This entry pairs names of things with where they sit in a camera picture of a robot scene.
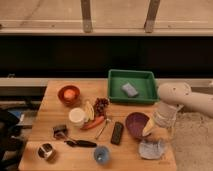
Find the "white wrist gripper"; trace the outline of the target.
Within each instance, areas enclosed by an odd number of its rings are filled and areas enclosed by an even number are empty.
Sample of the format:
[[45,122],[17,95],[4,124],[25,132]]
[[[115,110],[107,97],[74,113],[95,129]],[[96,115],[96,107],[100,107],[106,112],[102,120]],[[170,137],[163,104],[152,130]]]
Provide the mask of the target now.
[[148,120],[147,124],[143,128],[142,135],[149,135],[154,128],[155,123],[162,128],[172,127],[176,121],[176,114],[178,113],[178,111],[179,108],[177,106],[159,102],[153,114],[153,119],[150,118]]

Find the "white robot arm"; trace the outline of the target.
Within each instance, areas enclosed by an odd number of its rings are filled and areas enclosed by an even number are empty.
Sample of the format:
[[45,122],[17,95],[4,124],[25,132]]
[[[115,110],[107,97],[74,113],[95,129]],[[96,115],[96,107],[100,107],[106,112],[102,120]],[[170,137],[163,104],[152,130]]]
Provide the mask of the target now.
[[188,107],[194,111],[213,118],[213,95],[193,92],[191,87],[184,82],[163,83],[157,90],[160,101],[153,115],[145,125],[142,135],[149,135],[159,126],[170,128],[176,121],[177,113]]

